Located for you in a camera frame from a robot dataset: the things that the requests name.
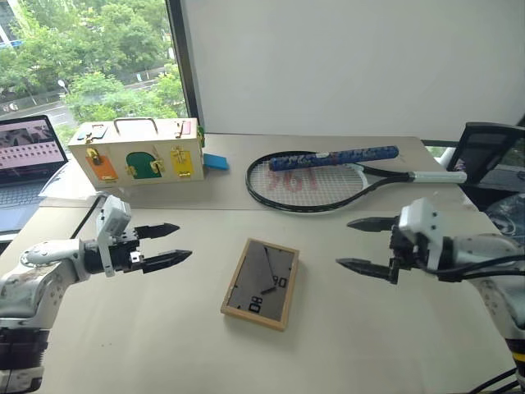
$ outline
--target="beige table surface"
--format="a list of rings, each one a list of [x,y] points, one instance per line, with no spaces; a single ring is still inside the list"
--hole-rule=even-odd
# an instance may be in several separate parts
[[[2,273],[24,248],[67,238],[85,212],[40,208],[0,257]],[[441,283],[413,270],[402,271],[392,286],[335,263],[359,257],[387,264],[388,233],[345,224],[395,213],[134,210],[134,226],[181,226],[143,241],[146,255],[172,249],[194,254],[159,272],[99,274],[72,286],[51,331],[40,393],[465,392],[512,367],[468,283]],[[482,213],[452,210],[444,217],[451,236],[495,231]],[[93,219],[80,236],[94,237]],[[219,312],[248,237],[300,250],[285,332]]]
[[[209,170],[205,181],[134,186],[109,191],[125,198],[134,208],[264,209],[244,186],[248,166],[263,155],[283,150],[328,152],[373,146],[397,145],[399,156],[365,163],[393,171],[444,171],[415,137],[314,137],[286,135],[207,135],[205,153],[225,156],[228,172]],[[80,173],[75,179],[87,179]],[[476,210],[454,185],[401,184],[381,188],[343,210],[399,210],[408,202],[427,197],[437,208]],[[44,206],[89,206],[87,201],[47,199]]]

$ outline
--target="laptop keyboard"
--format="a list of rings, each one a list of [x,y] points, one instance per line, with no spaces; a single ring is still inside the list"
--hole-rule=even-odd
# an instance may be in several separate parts
[[[35,204],[42,200],[39,192],[42,185],[22,185],[0,188],[0,208]]]

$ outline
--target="box handle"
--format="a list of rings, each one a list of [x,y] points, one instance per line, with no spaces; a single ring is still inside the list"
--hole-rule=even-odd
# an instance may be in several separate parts
[[[157,123],[155,123],[155,120],[152,117],[118,117],[113,121],[113,125],[115,126],[117,134],[121,133],[121,131],[118,130],[117,125],[119,121],[151,121],[153,123],[153,127],[155,128],[155,132],[158,134]]]

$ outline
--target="blue block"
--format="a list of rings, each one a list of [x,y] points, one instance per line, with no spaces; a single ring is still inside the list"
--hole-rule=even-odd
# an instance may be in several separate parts
[[[204,154],[204,165],[206,167],[215,168],[216,170],[228,170],[230,166],[226,161],[226,158],[217,156],[216,154]]]

